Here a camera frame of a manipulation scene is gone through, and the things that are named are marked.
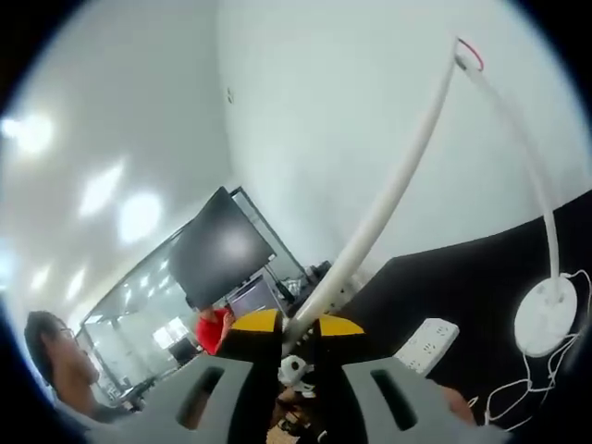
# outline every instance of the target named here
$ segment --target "round white base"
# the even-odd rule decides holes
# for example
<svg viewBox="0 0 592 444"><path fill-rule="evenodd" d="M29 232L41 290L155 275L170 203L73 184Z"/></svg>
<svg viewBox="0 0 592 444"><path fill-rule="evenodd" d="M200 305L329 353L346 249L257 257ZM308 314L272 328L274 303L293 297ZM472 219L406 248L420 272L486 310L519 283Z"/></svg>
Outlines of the round white base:
<svg viewBox="0 0 592 444"><path fill-rule="evenodd" d="M577 310L577 295L565 277L557 282L554 297L551 278L536 284L524 297L514 319L516 344L526 356L538 358L555 350L569 334Z"/></svg>

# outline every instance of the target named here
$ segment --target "outlet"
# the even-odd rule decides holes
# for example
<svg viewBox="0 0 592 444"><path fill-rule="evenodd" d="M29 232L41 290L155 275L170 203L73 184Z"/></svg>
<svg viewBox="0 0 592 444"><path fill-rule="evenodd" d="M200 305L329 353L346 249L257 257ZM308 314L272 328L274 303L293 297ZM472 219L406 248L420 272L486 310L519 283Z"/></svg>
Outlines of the outlet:
<svg viewBox="0 0 592 444"><path fill-rule="evenodd" d="M426 319L394 354L408 368L426 375L442 359L459 335L459 328L436 317Z"/></svg>

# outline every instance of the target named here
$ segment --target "man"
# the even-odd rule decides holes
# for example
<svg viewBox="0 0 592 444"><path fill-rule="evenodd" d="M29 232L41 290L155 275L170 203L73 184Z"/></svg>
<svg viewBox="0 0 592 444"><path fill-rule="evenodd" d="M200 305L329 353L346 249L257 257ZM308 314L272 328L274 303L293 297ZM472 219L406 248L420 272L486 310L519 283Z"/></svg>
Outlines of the man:
<svg viewBox="0 0 592 444"><path fill-rule="evenodd" d="M49 312L29 313L25 340L39 373L67 406L101 423L129 414L122 407L112 409L94 398L91 385L98 380L99 372L61 319Z"/></svg>
<svg viewBox="0 0 592 444"><path fill-rule="evenodd" d="M209 306L200 311L195 336L208 354L216 354L220 344L234 324L234 315L228 308Z"/></svg>

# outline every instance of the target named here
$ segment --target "black monitor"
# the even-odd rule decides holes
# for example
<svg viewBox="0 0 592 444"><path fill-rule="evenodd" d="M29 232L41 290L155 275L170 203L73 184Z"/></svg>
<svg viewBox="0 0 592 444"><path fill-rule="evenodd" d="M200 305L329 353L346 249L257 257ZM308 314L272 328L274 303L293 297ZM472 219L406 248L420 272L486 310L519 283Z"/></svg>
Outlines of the black monitor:
<svg viewBox="0 0 592 444"><path fill-rule="evenodd" d="M266 265L274 251L220 188L179 235L168 261L171 275L202 309Z"/></svg>
<svg viewBox="0 0 592 444"><path fill-rule="evenodd" d="M195 348L188 338L183 338L175 342L167 350L173 355L179 366L185 365L199 354L197 348Z"/></svg>

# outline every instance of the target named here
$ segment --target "gray plastic part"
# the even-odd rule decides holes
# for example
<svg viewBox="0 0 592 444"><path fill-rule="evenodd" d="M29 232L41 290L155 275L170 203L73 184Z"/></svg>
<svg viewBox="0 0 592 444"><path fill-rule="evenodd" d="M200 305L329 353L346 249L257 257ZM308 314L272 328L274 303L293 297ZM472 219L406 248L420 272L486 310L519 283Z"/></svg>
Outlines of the gray plastic part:
<svg viewBox="0 0 592 444"><path fill-rule="evenodd" d="M455 416L442 389L393 358L343 365L355 394L368 444L379 443L500 443L510 434L493 426L476 426ZM374 372L384 372L414 412L416 423L400 430Z"/></svg>
<svg viewBox="0 0 592 444"><path fill-rule="evenodd" d="M159 382L146 397L142 412L112 426L100 426L87 434L98 443L226 443L230 421L241 388L253 365L243 361L200 356L169 378ZM189 430L178 423L179 413L193 388L211 368L224 371L212 392L199 425Z"/></svg>

